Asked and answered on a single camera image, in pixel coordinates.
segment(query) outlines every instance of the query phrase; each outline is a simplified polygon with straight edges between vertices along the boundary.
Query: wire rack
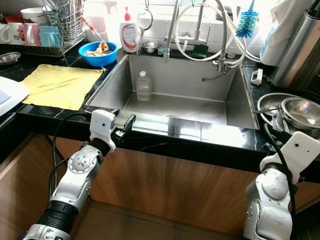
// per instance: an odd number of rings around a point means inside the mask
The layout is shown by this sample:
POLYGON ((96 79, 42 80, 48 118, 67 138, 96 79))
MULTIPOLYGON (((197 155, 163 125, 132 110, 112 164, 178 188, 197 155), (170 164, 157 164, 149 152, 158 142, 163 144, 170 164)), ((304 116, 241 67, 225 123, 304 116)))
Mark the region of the wire rack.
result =
POLYGON ((57 47, 2 44, 2 52, 20 52, 22 54, 61 57, 84 39, 85 26, 83 14, 83 0, 42 0, 43 13, 50 26, 57 27, 56 38, 60 39, 57 47))

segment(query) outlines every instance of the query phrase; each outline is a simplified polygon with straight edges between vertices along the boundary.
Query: stainless steel sink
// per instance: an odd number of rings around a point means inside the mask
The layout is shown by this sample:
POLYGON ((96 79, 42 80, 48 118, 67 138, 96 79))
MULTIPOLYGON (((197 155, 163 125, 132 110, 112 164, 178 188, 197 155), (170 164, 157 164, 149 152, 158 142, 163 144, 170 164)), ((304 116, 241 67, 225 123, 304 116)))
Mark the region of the stainless steel sink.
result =
POLYGON ((211 62, 126 55, 88 101, 90 106, 257 129, 241 68, 217 72, 211 62), (137 100, 135 80, 146 71, 151 101, 137 100))

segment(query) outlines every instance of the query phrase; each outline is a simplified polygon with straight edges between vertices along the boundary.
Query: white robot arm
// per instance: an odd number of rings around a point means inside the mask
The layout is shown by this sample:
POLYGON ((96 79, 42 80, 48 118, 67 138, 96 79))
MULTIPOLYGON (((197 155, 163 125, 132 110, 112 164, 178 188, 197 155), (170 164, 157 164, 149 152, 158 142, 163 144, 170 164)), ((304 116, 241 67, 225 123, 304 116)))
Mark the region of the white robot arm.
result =
MULTIPOLYGON (((281 152, 292 174, 292 183, 296 184, 300 172, 320 154, 320 142, 295 132, 281 152)), ((249 206, 243 236, 250 240, 289 240, 293 227, 288 210, 290 194, 279 155, 265 157, 260 170, 262 173, 245 191, 249 206)))
POLYGON ((83 208, 93 179, 107 153, 116 145, 111 136, 121 138, 129 131, 136 116, 132 115, 122 130, 115 131, 115 115, 104 111, 92 112, 90 121, 91 142, 74 153, 68 160, 67 170, 61 178, 41 218, 18 240, 69 240, 69 233, 78 213, 83 208))

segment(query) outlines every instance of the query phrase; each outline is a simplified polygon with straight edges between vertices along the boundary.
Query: bottle cap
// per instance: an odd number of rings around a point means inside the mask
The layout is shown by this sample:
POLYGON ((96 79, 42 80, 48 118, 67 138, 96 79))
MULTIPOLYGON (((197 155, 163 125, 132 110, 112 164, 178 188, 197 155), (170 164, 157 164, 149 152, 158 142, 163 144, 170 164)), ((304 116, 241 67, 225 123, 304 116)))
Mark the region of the bottle cap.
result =
POLYGON ((131 20, 131 16, 130 16, 130 14, 128 13, 128 7, 127 7, 127 6, 125 7, 125 11, 126 11, 126 13, 125 13, 125 15, 124 15, 124 20, 125 20, 125 21, 130 21, 130 20, 131 20))

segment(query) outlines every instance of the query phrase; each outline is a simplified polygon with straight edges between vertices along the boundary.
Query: yellow cloth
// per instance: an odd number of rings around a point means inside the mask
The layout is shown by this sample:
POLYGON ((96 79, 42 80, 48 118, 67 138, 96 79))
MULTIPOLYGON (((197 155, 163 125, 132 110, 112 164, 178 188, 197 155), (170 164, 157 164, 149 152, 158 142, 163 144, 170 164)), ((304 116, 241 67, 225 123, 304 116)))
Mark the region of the yellow cloth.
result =
POLYGON ((21 83, 30 94, 25 104, 78 110, 102 70, 39 65, 21 83))

